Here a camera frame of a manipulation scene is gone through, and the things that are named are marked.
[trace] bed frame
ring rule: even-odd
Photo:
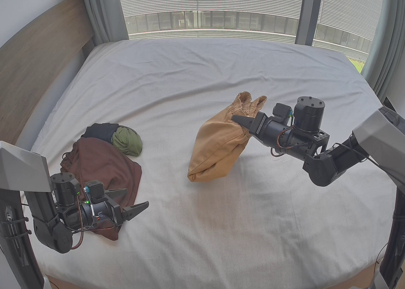
[[[83,48],[94,47],[83,0],[64,0],[0,48],[0,140],[15,144],[43,94]]]

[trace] green folded fabric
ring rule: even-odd
[[[119,126],[111,142],[125,155],[138,156],[142,151],[142,140],[136,131],[129,127]]]

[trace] white wall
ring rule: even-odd
[[[48,10],[49,8],[53,7],[55,4],[61,2],[62,0],[0,0],[0,47],[7,42],[15,33],[17,33],[21,28],[23,28],[26,24],[30,21],[38,17],[40,14]],[[73,59],[73,64],[68,65],[65,72],[62,75],[68,76],[67,78],[59,78],[55,81],[52,86],[52,96],[46,98],[44,106],[46,107],[45,111],[52,110],[53,106],[56,104],[57,100],[59,99],[60,95],[62,95],[63,91],[66,89],[68,83],[77,73],[78,68],[83,63],[83,53],[80,52],[75,59]],[[43,125],[43,116],[47,116],[47,114],[43,114],[44,110],[42,111],[42,116],[39,117],[33,124],[33,131],[30,133],[31,139],[26,141],[25,147],[31,148],[30,143],[32,139],[35,139],[38,135],[37,129],[41,128]],[[0,251],[0,279],[1,284],[0,287],[7,288],[7,289],[14,289],[19,288],[4,256],[3,253]]]
[[[397,73],[390,80],[385,95],[395,110],[405,118],[405,50],[402,52]]]

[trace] mattress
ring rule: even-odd
[[[322,99],[329,145],[381,106],[341,53],[246,39],[154,39],[96,47],[33,151],[50,174],[87,126],[119,123],[143,141],[136,203],[117,241],[87,232],[59,254],[30,236],[42,271],[83,288],[324,288],[371,265],[387,242],[396,188],[369,162],[318,187],[302,162],[251,139],[229,175],[191,183],[200,126],[241,91],[294,107]],[[28,223],[32,229],[32,220]]]

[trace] lawn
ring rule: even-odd
[[[363,69],[365,62],[358,61],[357,59],[349,59],[349,61],[351,61],[354,67],[358,70],[358,72],[361,73],[361,70]]]

